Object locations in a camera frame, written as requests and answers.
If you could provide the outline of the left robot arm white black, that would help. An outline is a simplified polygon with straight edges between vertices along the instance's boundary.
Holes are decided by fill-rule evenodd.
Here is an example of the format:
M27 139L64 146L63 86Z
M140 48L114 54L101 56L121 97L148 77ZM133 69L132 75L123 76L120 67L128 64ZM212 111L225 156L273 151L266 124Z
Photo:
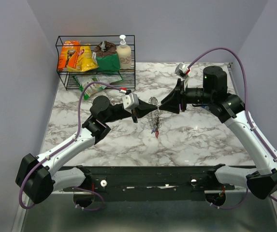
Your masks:
M122 96L122 103L112 105L106 96L94 99L91 115L78 124L78 130L56 147L37 156L27 154L21 161L16 184L20 187L19 203L23 208L22 195L26 194L34 204L43 202L54 191L77 187L85 191L91 180L82 168L61 170L61 167L80 152L94 146L109 132L108 122L131 117L134 122L157 110L157 106L138 99L130 93Z

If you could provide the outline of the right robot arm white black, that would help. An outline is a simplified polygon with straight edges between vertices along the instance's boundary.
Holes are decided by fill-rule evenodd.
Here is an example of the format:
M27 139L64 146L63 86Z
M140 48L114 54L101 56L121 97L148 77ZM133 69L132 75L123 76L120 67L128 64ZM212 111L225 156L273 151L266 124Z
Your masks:
M255 163L255 168L234 168L224 164L211 169L206 184L218 189L222 184L247 188L257 198L263 200L277 191L277 154L269 144L250 114L244 102L228 92L227 73L219 66L203 69L202 88L189 88L190 69L180 63L175 73L179 76L177 84L160 104L160 110L179 114L188 104L207 106L221 123L230 129L241 142Z

